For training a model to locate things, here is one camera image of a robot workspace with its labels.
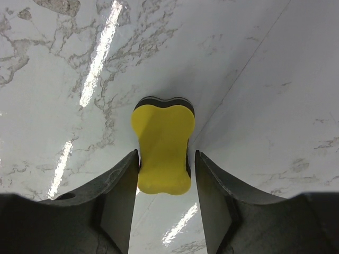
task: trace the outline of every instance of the yellow top surface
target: yellow top surface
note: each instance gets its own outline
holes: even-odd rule
[[[139,138],[138,187],[142,192],[180,195],[190,189],[186,151],[194,125],[193,113],[182,105],[143,105],[134,110],[132,127]]]

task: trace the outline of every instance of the marble surface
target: marble surface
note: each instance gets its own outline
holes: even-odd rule
[[[275,195],[338,190],[338,11],[335,0],[1,1],[0,192],[55,198],[107,171],[138,147],[130,116],[148,95],[192,102],[190,155]],[[137,194],[130,253],[206,253],[192,178],[180,197]]]

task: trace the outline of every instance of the yellow object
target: yellow object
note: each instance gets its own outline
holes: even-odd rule
[[[138,187],[144,193],[181,195],[191,187],[186,157],[194,111],[193,106],[178,105],[180,100],[174,99],[171,105],[171,101],[151,98],[132,114],[141,153]]]

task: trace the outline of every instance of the white marble countertop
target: white marble countertop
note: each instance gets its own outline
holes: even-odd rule
[[[0,192],[55,198],[107,171],[138,147],[130,117],[148,95],[192,102],[190,155],[283,197],[338,190],[338,12],[335,0],[2,0]],[[137,194],[131,254],[206,253],[192,177],[179,197]]]

